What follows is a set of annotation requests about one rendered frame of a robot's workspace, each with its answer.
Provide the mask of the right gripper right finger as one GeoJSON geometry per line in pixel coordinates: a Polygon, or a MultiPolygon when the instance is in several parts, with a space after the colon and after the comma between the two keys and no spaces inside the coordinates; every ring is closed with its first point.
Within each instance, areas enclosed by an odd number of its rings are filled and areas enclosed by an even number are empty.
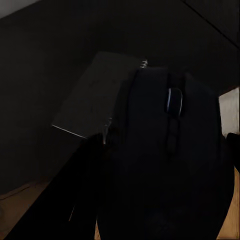
{"type": "Polygon", "coordinates": [[[231,149],[234,167],[237,168],[240,173],[240,135],[228,133],[228,135],[226,135],[226,140],[231,149]]]}

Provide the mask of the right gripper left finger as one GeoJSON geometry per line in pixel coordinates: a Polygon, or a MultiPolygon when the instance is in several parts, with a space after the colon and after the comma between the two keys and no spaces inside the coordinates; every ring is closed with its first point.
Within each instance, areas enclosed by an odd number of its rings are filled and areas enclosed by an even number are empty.
{"type": "Polygon", "coordinates": [[[82,142],[4,240],[94,240],[103,149],[82,142]]]}

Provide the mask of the mouse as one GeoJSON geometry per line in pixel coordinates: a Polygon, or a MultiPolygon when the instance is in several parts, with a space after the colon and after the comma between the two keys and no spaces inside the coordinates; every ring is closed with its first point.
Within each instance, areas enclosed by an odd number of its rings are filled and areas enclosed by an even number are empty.
{"type": "Polygon", "coordinates": [[[235,188],[217,91],[168,67],[121,84],[102,151],[100,240],[216,240],[235,188]]]}

